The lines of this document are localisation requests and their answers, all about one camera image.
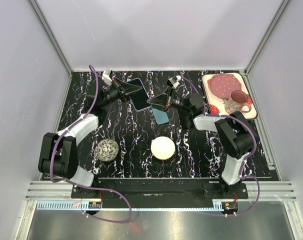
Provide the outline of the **blue smartphone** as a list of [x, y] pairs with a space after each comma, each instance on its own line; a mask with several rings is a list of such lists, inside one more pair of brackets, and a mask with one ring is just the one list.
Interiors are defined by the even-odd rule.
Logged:
[[133, 94], [129, 97], [132, 104], [133, 104], [134, 109], [137, 112], [141, 112], [145, 109], [150, 108], [151, 105], [147, 103], [147, 100], [149, 99], [149, 96], [147, 94], [147, 91], [146, 91], [141, 79], [134, 78], [132, 80], [127, 81], [126, 83], [142, 87], [141, 90], [139, 90], [138, 92], [136, 92], [135, 94]]

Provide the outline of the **teal smartphone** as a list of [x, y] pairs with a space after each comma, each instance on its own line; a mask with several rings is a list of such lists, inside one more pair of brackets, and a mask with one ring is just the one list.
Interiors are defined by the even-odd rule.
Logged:
[[169, 118], [166, 112], [158, 110], [157, 108], [151, 108], [155, 122], [157, 125], [163, 125], [169, 123]]

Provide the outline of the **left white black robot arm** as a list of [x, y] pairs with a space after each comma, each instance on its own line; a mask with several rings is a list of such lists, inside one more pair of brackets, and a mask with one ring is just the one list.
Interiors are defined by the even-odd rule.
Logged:
[[121, 82], [114, 78], [108, 89], [100, 89], [96, 80], [94, 95], [87, 94], [80, 117], [66, 128], [44, 135], [41, 144], [38, 170], [47, 174], [53, 183], [67, 181], [82, 186], [82, 192], [88, 198], [99, 194], [99, 185], [94, 182], [94, 174], [79, 164], [78, 145], [91, 132], [104, 122], [106, 106], [121, 100], [126, 102], [130, 96], [143, 88], [139, 85]]

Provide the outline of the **phone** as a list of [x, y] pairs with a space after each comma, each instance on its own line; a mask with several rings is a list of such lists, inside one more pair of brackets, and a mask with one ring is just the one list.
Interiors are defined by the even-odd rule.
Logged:
[[188, 130], [194, 127], [194, 114], [192, 111], [178, 110], [178, 115], [182, 129]]

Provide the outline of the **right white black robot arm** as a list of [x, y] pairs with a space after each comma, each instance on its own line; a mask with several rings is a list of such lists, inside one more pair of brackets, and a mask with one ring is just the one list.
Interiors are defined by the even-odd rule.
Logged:
[[146, 102], [163, 112], [176, 109], [185, 130], [194, 128], [218, 134], [226, 160], [216, 189], [223, 198], [232, 197], [244, 178], [245, 161], [256, 151], [258, 141], [258, 135], [243, 114], [240, 111], [222, 116], [206, 114], [203, 97], [198, 92], [183, 98], [170, 86]]

